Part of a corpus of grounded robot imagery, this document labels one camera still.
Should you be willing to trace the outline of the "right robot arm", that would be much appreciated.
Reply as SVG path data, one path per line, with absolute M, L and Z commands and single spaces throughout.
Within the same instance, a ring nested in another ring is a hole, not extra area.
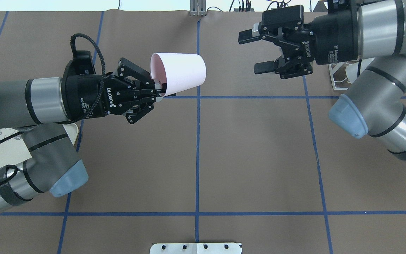
M 354 138 L 369 135 L 406 161 L 406 0 L 329 0 L 328 13 L 310 23 L 303 6 L 262 13 L 260 22 L 241 31 L 239 44 L 272 42 L 282 55 L 256 63 L 255 74 L 282 79 L 313 72 L 312 63 L 338 64 L 372 59 L 339 96 L 329 119 Z

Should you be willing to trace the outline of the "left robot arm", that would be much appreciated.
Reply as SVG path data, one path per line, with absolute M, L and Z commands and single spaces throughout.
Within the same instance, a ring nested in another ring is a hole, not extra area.
M 96 74 L 90 56 L 75 56 L 62 77 L 0 82 L 0 129 L 13 128 L 30 155 L 0 167 L 0 214 L 49 192 L 71 193 L 88 181 L 66 123 L 124 115 L 136 123 L 161 97 L 174 96 L 163 81 L 125 58 L 115 72 Z

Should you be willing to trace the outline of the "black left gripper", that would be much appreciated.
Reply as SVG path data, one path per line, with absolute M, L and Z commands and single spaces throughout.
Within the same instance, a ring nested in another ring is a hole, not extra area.
M 101 74 L 76 74 L 72 60 L 62 77 L 62 98 L 69 120 L 124 115 L 135 124 L 154 109 L 158 97 L 166 95 L 167 83 L 153 80 L 150 73 L 125 58 L 116 71 Z

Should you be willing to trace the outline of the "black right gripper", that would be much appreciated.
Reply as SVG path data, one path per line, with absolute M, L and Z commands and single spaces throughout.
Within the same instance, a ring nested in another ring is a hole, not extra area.
M 303 6 L 295 5 L 262 13 L 259 31 L 240 31 L 238 44 L 272 42 L 282 55 L 275 61 L 255 63 L 254 74 L 274 73 L 282 79 L 313 72 L 312 64 L 328 65 L 359 56 L 356 5 L 329 5 L 328 13 L 304 22 Z

